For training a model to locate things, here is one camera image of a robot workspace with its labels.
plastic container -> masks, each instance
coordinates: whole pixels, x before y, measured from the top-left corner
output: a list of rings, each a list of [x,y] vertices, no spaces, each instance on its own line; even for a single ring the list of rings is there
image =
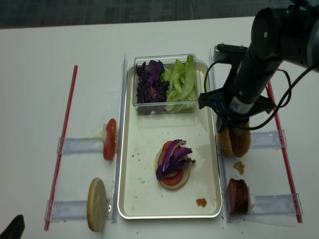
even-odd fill
[[[156,102],[156,103],[138,103],[137,97],[137,85],[139,77],[136,73],[136,66],[142,66],[146,62],[146,68],[149,69],[149,62],[151,60],[161,61],[163,65],[169,70],[173,71],[173,67],[176,60],[180,60],[182,63],[185,63],[187,56],[184,55],[171,55],[171,56],[154,56],[154,57],[137,57],[134,62],[134,88],[133,88],[133,106],[138,115],[152,115],[152,114],[170,114],[170,113],[189,113],[194,112],[195,105],[198,100],[200,91],[198,85],[200,85],[200,75],[198,59],[194,54],[190,54],[194,57],[194,74],[195,74],[195,94],[196,100],[192,101],[178,101],[178,102]]]

white table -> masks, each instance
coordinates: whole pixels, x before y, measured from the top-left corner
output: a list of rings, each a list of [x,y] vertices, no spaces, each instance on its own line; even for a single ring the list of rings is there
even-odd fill
[[[194,53],[208,64],[209,49],[224,42],[250,43],[253,18],[228,18],[159,23],[92,25],[0,30],[0,232],[18,214],[26,228],[22,238],[315,238],[317,234],[318,180],[318,74],[309,73],[293,90],[290,104],[279,116],[288,139],[288,154],[303,207],[302,224],[295,228],[213,220],[126,221],[118,215],[101,234],[86,221],[51,223],[44,227],[73,67],[79,66],[76,88],[89,99],[90,90],[119,99],[121,68],[137,56]],[[303,68],[283,63],[294,80]],[[216,70],[219,78],[228,72]],[[275,98],[287,82],[272,81]],[[83,103],[86,108],[92,102]],[[110,117],[118,106],[104,103]],[[83,129],[87,135],[99,126]],[[79,125],[68,130],[77,137]]]

metal tray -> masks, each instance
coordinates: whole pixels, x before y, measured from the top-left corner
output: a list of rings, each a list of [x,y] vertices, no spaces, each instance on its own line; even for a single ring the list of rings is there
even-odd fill
[[[199,62],[201,91],[207,66]],[[222,207],[213,116],[210,108],[186,114],[138,116],[132,104],[134,67],[127,73],[118,210],[125,219],[214,218]],[[188,182],[170,191],[155,175],[155,158],[169,140],[183,139],[196,160]],[[205,198],[206,207],[196,199]]]

bread slice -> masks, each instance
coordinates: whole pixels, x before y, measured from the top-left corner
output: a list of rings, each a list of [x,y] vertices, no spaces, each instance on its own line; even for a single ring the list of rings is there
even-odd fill
[[[88,204],[86,206],[87,221],[92,231],[99,232],[103,229],[106,207],[104,183],[100,178],[95,178],[90,185]]]
[[[174,186],[166,185],[162,181],[160,181],[160,184],[162,184],[163,187],[165,187],[167,189],[170,189],[170,190],[176,190],[176,189],[181,188],[182,186],[184,186],[187,183],[187,181],[189,179],[189,176],[190,176],[190,164],[186,165],[183,170],[184,170],[183,178],[176,185],[174,185]]]
[[[241,124],[240,126],[249,127],[249,122]],[[231,128],[229,131],[229,137],[234,155],[239,158],[244,156],[250,148],[250,131],[239,128]]]
[[[249,127],[249,122],[241,124],[240,126]],[[225,128],[218,136],[225,155],[228,157],[235,155],[240,158],[244,156],[250,148],[251,138],[249,130]]]

red straw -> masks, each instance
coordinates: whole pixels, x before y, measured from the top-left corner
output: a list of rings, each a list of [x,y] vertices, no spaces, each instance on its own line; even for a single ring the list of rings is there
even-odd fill
[[[275,102],[273,88],[271,87],[271,83],[270,82],[268,83],[268,90],[269,90],[270,98],[273,100],[273,102]],[[275,121],[276,121],[276,125],[277,125],[277,130],[282,130],[278,114],[275,115]],[[280,137],[280,143],[281,143],[281,145],[284,144],[282,137]],[[294,185],[293,175],[291,173],[291,169],[290,169],[290,165],[289,165],[287,150],[286,150],[285,147],[282,147],[281,150],[283,152],[283,157],[284,157],[284,162],[285,162],[285,166],[286,166],[286,172],[287,172],[287,176],[288,176],[290,191],[291,191],[292,195],[294,195],[296,193],[296,189],[295,189],[295,185]],[[293,196],[293,200],[294,200],[296,212],[300,212],[300,208],[299,208],[299,205],[297,203],[297,199],[295,198],[295,196]],[[302,223],[303,222],[303,219],[302,219],[301,215],[296,215],[296,217],[297,217],[297,222],[298,223]]]
[[[65,117],[64,117],[64,124],[63,124],[63,129],[62,129],[62,134],[61,134],[61,147],[63,147],[64,143],[64,138],[66,134],[66,128],[68,126],[68,121],[69,121],[69,115],[70,115],[70,109],[71,109],[71,102],[72,102],[72,97],[73,97],[73,91],[74,91],[74,86],[75,86],[75,80],[76,80],[76,74],[78,72],[78,66],[74,66],[73,70],[73,77],[72,77],[72,82],[71,82],[71,88],[70,88],[70,94],[69,94],[69,100],[68,100],[68,105],[66,107],[66,112],[65,112]],[[52,209],[52,202],[54,200],[54,191],[55,191],[55,184],[56,180],[58,177],[59,173],[59,168],[60,168],[60,162],[61,162],[61,155],[58,154],[57,159],[56,159],[56,164],[55,164],[55,171],[54,171],[54,176],[53,176],[53,182],[52,182],[52,188],[51,188],[51,195],[50,195],[50,206],[49,206],[49,212],[48,212],[48,220],[45,222],[44,225],[44,230],[47,231],[49,230],[49,225],[50,225],[50,217],[51,217],[51,209]]]

